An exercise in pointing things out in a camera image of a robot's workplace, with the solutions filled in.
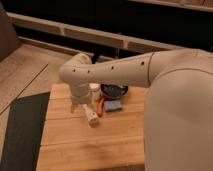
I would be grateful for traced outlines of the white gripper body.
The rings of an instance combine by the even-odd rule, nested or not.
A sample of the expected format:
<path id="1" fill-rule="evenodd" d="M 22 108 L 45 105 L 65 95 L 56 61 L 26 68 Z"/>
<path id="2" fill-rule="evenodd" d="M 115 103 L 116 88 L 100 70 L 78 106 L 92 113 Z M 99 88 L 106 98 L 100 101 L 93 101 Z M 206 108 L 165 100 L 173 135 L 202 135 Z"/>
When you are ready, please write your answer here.
<path id="1" fill-rule="evenodd" d="M 91 102 L 89 84 L 70 85 L 71 112 L 74 112 L 78 105 Z"/>

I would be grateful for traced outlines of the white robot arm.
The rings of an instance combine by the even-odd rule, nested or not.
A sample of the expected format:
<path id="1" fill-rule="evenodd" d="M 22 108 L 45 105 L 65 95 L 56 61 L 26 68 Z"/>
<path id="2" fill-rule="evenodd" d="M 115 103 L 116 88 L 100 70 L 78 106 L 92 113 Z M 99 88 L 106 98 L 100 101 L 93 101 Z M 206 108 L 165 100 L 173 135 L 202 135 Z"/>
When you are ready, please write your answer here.
<path id="1" fill-rule="evenodd" d="M 146 171 L 213 171 L 213 53 L 176 49 L 93 64 L 83 54 L 60 67 L 72 102 L 91 83 L 146 87 Z"/>

